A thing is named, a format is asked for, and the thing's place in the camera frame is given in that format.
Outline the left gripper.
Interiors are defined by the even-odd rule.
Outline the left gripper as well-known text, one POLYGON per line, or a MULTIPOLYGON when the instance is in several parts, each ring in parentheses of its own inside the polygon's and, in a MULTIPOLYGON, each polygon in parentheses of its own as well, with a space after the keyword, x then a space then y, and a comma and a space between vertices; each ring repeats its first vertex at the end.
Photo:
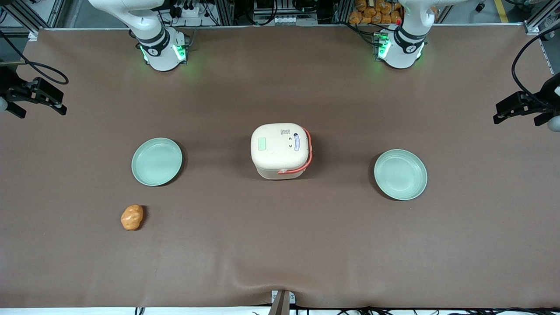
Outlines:
POLYGON ((534 99, 526 92, 518 91, 499 101, 496 106, 496 114, 493 116, 494 124, 500 124, 514 116, 525 116, 533 113, 537 115, 533 121, 536 127, 547 125, 550 131, 560 131, 560 74, 555 74, 542 86, 540 92, 548 104, 548 109, 538 99, 534 99))

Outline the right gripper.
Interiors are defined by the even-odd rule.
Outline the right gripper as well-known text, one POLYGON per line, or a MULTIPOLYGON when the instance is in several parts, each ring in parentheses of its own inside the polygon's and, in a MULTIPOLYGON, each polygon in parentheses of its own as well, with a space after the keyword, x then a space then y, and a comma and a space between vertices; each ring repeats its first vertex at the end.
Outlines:
POLYGON ((27 112, 16 102, 46 105, 62 116, 67 113, 67 107, 63 104, 64 93, 57 87, 38 77, 26 82, 8 66, 0 67, 0 95, 0 111, 20 119, 24 119, 27 112))

